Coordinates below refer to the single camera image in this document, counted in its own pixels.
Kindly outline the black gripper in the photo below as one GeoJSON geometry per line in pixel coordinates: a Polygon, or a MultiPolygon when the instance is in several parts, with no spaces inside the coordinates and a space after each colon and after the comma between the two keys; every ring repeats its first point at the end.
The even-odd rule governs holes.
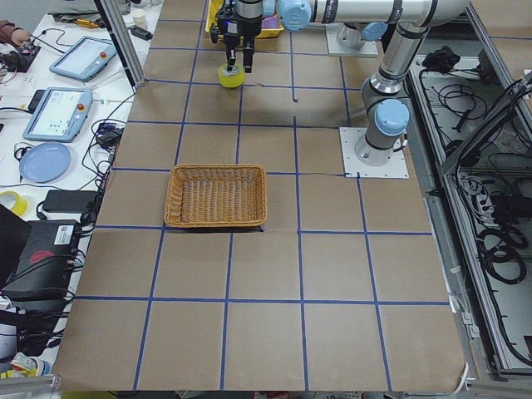
{"type": "MultiPolygon", "coordinates": [[[[263,20],[264,2],[259,0],[223,1],[214,14],[214,22],[209,27],[212,43],[221,38],[226,46],[227,67],[236,63],[236,48],[240,40],[238,22],[244,20],[263,20]]],[[[253,70],[254,39],[245,39],[243,44],[243,66],[245,73],[253,70]]]]}

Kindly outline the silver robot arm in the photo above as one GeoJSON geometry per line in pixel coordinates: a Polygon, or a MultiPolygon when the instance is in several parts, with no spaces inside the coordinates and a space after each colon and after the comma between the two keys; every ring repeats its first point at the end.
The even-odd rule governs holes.
{"type": "MultiPolygon", "coordinates": [[[[255,18],[254,20],[242,19],[238,22],[239,36],[243,38],[243,68],[245,73],[252,71],[254,56],[254,40],[261,33],[263,21],[255,18]]],[[[336,43],[341,47],[360,50],[365,42],[375,42],[382,38],[388,24],[385,22],[323,22],[327,26],[327,32],[337,28],[338,38],[336,43]]]]}
{"type": "Polygon", "coordinates": [[[431,27],[459,16],[466,1],[224,1],[209,27],[212,42],[226,47],[226,70],[236,66],[235,51],[242,49],[241,71],[252,71],[254,40],[262,21],[276,12],[290,32],[308,24],[341,22],[356,28],[372,23],[395,27],[378,70],[362,86],[369,126],[354,146],[357,158],[367,165],[385,165],[398,137],[406,130],[410,112],[397,97],[413,58],[431,27]]]}

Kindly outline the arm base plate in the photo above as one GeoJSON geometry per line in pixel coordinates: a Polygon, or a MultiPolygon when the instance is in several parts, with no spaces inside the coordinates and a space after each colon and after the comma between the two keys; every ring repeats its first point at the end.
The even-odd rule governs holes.
{"type": "Polygon", "coordinates": [[[409,173],[401,146],[396,137],[387,150],[372,148],[366,141],[365,127],[340,127],[340,144],[344,174],[348,178],[408,179],[409,173]]]}

